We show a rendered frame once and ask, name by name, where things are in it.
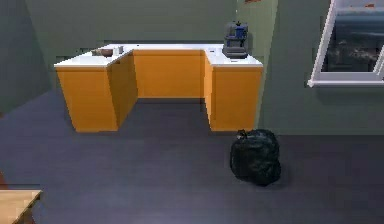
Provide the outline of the brown pie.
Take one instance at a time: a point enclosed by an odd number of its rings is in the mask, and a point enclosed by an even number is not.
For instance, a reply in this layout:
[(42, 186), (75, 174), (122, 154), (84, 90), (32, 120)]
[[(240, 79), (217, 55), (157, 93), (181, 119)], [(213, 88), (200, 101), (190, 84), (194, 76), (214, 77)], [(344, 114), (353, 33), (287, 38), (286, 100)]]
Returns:
[(113, 49), (94, 49), (91, 50), (92, 56), (104, 56), (111, 57), (113, 55)]

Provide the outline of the orange kitchen counter white top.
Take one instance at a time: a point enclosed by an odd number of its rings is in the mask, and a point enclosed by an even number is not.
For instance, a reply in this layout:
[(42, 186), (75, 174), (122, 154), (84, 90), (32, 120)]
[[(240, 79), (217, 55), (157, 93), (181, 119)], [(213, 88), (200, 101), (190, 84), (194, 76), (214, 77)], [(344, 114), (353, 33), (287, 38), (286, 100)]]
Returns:
[[(116, 47), (124, 52), (116, 54)], [(263, 64), (230, 59), (221, 44), (108, 44), (54, 68), (78, 132), (117, 131), (139, 99), (197, 99), (212, 131), (255, 126)]]

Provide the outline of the black rubbish bag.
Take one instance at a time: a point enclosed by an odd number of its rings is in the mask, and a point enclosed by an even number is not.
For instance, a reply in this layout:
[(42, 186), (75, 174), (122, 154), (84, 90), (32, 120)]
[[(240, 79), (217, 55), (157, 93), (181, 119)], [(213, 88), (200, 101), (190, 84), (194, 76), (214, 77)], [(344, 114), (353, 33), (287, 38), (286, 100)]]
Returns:
[(268, 186), (281, 177), (280, 147), (267, 129), (239, 130), (231, 145), (230, 169), (242, 181)]

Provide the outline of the white framed window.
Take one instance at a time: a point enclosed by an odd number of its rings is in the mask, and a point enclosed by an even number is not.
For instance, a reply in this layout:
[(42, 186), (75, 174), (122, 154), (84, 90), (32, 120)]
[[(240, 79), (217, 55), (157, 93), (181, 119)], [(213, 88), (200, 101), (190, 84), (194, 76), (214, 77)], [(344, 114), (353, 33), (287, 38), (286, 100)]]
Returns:
[(330, 0), (307, 85), (384, 86), (384, 0)]

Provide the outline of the light wooden table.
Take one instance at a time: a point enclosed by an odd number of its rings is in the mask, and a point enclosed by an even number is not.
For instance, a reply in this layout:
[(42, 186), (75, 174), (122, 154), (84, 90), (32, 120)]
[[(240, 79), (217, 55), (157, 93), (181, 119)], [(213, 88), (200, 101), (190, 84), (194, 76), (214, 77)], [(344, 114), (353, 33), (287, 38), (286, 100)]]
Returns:
[(41, 190), (0, 190), (0, 224), (36, 224), (32, 208)]

